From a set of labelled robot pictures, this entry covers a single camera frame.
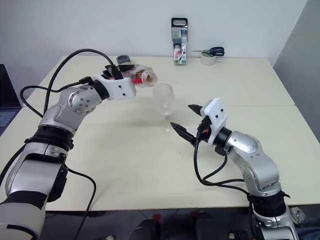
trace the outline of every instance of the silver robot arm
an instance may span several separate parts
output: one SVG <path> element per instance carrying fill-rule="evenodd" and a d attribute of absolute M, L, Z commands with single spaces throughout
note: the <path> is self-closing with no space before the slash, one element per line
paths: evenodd
<path fill-rule="evenodd" d="M 67 181 L 64 166 L 73 136 L 83 119 L 103 100 L 130 99 L 136 95 L 133 77 L 123 72 L 121 79 L 89 78 L 89 84 L 63 90 L 56 105 L 44 114 L 36 133 L 27 140 L 5 183 L 7 199 L 0 203 L 0 236 L 8 240 L 38 239 L 45 220 L 46 204 L 58 199 Z M 145 73 L 153 86 L 157 76 L 151 68 Z"/>
<path fill-rule="evenodd" d="M 256 235 L 261 240 L 299 240 L 290 210 L 284 202 L 279 171 L 276 164 L 263 151 L 258 139 L 226 128 L 227 112 L 219 98 L 207 102 L 203 107 L 189 105 L 202 122 L 202 140 L 240 168 L 248 190 L 248 200 L 253 204 L 253 214 L 258 222 Z M 193 146 L 196 139 L 186 129 L 171 123 L 174 130 Z"/>

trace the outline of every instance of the white table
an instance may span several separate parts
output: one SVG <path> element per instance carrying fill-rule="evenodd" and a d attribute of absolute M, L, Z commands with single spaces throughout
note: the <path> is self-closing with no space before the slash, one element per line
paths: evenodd
<path fill-rule="evenodd" d="M 151 66 L 159 83 L 168 83 L 180 99 L 203 104 L 220 97 L 226 105 L 294 105 L 267 58 L 221 58 L 213 66 L 200 64 L 199 58 L 188 58 L 188 66 L 175 66 L 172 57 L 131 57 L 134 63 Z M 101 56 L 75 56 L 58 74 L 53 88 L 77 82 L 85 76 L 99 75 L 108 63 Z M 57 65 L 40 86 L 47 87 Z M 36 89 L 29 97 L 32 106 L 43 106 L 46 92 Z M 51 93 L 49 104 L 59 99 Z M 138 88 L 137 95 L 150 97 L 150 91 Z"/>
<path fill-rule="evenodd" d="M 283 88 L 276 80 L 273 82 Z M 202 104 L 202 100 L 206 102 L 215 96 L 188 98 L 183 89 L 176 90 L 172 85 L 177 100 L 172 121 L 195 133 L 200 117 L 187 105 Z M 239 191 L 206 187 L 198 182 L 193 168 L 192 146 L 175 133 L 161 131 L 161 117 L 153 109 L 151 95 L 151 88 L 143 88 L 138 89 L 136 98 L 131 100 L 106 100 L 79 127 L 74 137 L 75 147 L 69 152 L 66 164 L 97 182 L 91 210 L 247 206 L 246 196 Z M 320 192 L 317 191 L 320 186 L 320 145 L 296 106 L 290 104 L 292 100 L 288 94 L 279 94 L 278 98 L 282 99 L 282 104 L 266 104 L 272 101 L 271 97 L 266 97 L 265 104 L 261 100 L 260 105 L 227 105 L 227 127 L 261 141 L 264 151 L 279 168 L 283 190 L 291 196 L 286 199 L 288 204 L 320 203 Z M 19 112 L 0 137 L 0 169 L 4 167 L 3 160 L 8 160 L 24 139 L 34 134 L 39 122 L 40 118 L 28 108 Z M 204 176 L 217 168 L 223 158 L 202 144 L 198 161 L 200 174 Z M 230 160 L 211 180 L 240 177 L 239 169 Z M 67 178 L 61 198 L 49 203 L 47 210 L 83 211 L 86 208 L 92 184 L 71 173 Z M 4 198 L 2 187 L 0 200 Z"/>

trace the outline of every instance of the glass base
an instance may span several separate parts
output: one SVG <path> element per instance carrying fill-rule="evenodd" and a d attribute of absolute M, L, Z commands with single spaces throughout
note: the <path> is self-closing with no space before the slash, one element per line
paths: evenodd
<path fill-rule="evenodd" d="M 164 132 L 166 134 L 173 134 L 175 132 L 175 130 L 172 128 L 168 118 L 164 119 L 160 123 L 160 129 L 162 132 Z"/>

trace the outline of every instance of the gray wall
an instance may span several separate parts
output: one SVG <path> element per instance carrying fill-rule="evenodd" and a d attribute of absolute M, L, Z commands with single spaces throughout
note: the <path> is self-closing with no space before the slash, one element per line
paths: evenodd
<path fill-rule="evenodd" d="M 306 3 L 274 69 L 320 142 L 319 0 Z"/>

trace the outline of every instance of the wine glass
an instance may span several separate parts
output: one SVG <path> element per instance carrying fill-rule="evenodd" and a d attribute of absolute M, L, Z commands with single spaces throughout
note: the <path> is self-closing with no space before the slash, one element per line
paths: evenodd
<path fill-rule="evenodd" d="M 169 115 L 175 110 L 175 95 L 172 86 L 161 83 L 153 87 L 152 100 L 155 110 L 164 116 L 161 129 L 166 133 L 173 133 L 169 121 Z"/>

